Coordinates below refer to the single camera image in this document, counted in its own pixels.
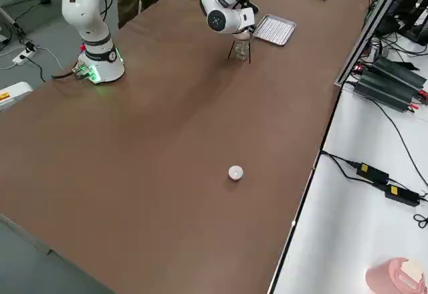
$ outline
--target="pink container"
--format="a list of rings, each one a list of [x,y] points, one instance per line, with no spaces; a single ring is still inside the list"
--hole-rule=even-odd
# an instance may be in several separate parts
[[[426,294],[425,276],[416,264],[399,257],[369,269],[368,287],[376,294]]]

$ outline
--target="floor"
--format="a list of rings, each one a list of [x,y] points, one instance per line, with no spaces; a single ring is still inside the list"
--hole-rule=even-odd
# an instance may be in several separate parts
[[[16,0],[0,0],[0,5],[5,6],[14,17],[32,5],[7,5],[14,1]],[[41,47],[50,49],[63,66],[69,66],[75,60],[81,41],[76,30],[62,19],[61,0],[52,0],[49,7],[37,6],[19,22],[27,31],[28,37]],[[117,32],[115,1],[108,12],[106,22],[114,35]],[[0,34],[8,35],[5,30],[0,31]],[[11,65],[11,60],[20,52],[19,49],[5,54],[16,47],[19,47],[19,44],[14,41],[0,52],[0,69]],[[45,78],[62,72],[48,51],[40,50],[33,60],[43,67]],[[22,81],[28,82],[33,88],[43,83],[38,69],[29,63],[0,70],[0,89]],[[55,253],[47,256],[45,251],[36,249],[31,242],[11,231],[10,227],[0,220],[0,293],[111,294],[111,291]]]

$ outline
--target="metal tray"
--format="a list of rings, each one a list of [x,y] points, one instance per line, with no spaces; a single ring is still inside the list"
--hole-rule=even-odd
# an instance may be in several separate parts
[[[292,35],[296,24],[275,15],[265,15],[254,31],[254,37],[283,46]]]

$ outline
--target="white robotic arm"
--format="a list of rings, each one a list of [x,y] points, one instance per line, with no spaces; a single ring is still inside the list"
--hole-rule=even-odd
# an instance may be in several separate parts
[[[99,12],[100,0],[62,0],[62,15],[79,32],[85,50],[78,58],[78,71],[93,83],[120,78],[124,66],[110,31]]]
[[[255,7],[235,9],[242,0],[200,0],[210,28],[219,33],[240,33],[255,24]]]

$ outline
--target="brown tabletop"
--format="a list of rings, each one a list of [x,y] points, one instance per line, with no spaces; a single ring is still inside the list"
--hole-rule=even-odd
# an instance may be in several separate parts
[[[251,65],[197,0],[161,0],[118,34],[121,80],[2,113],[0,213],[117,294],[265,293],[368,0],[253,1],[297,28]]]

